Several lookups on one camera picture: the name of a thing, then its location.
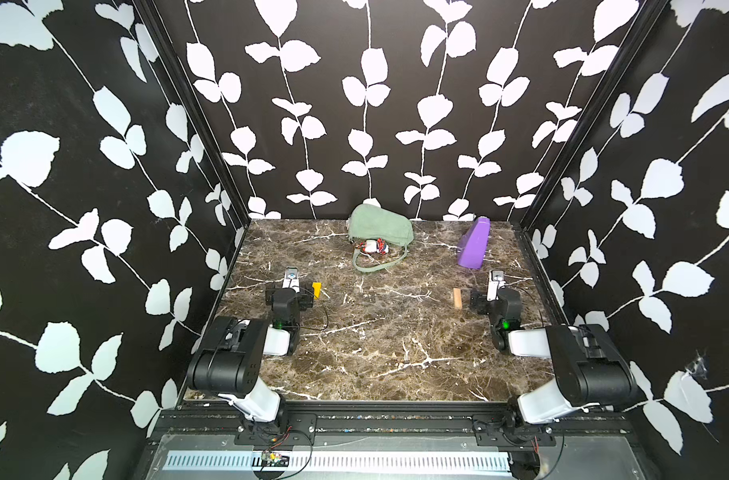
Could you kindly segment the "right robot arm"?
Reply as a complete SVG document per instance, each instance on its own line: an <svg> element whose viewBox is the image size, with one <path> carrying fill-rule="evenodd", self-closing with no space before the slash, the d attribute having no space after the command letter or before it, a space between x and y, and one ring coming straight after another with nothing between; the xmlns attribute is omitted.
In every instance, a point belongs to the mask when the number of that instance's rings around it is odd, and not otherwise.
<svg viewBox="0 0 729 480"><path fill-rule="evenodd" d="M521 326L520 292L505 285L499 271L487 289L472 289L469 308L488 318L494 347L501 353L551 362L553 378L512 401L514 421L545 425L579 410L615 407L632 400L637 383L600 325Z"/></svg>

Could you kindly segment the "red white santa charm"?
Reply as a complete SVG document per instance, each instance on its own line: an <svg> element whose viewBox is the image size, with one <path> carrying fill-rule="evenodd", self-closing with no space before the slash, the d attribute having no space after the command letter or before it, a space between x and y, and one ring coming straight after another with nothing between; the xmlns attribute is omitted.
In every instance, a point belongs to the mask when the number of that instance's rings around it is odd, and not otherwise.
<svg viewBox="0 0 729 480"><path fill-rule="evenodd" d="M388 244L381 238L356 240L354 248L356 248L356 251L367 255L384 256L389 253Z"/></svg>

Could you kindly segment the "green corduroy bag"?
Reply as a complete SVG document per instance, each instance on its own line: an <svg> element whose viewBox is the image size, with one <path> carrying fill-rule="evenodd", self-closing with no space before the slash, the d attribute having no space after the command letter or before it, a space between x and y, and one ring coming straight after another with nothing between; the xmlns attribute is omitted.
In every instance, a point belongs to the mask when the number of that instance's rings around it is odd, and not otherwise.
<svg viewBox="0 0 729 480"><path fill-rule="evenodd" d="M358 257L362 253L356 251L352 254L352 265L360 273L374 273L386 270L400 264L407 256L408 247L414 240L412 223L406 217L380 207L362 203L354 208L348 219L348 240L354 244L360 239L383 239L389 247L400 249L400 256L394 260L374 265L362 266L358 264Z"/></svg>

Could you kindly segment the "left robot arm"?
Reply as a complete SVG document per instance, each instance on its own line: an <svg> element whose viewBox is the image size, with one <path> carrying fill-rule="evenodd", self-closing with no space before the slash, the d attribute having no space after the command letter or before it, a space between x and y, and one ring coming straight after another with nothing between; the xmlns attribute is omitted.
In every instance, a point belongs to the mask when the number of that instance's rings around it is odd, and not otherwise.
<svg viewBox="0 0 729 480"><path fill-rule="evenodd" d="M300 280L298 268L286 268L280 284L266 286L266 317L218 316L210 322L188 365L186 387L226 401L248 420L282 424L284 398L260 378L262 359L294 354L302 312L314 300L312 284Z"/></svg>

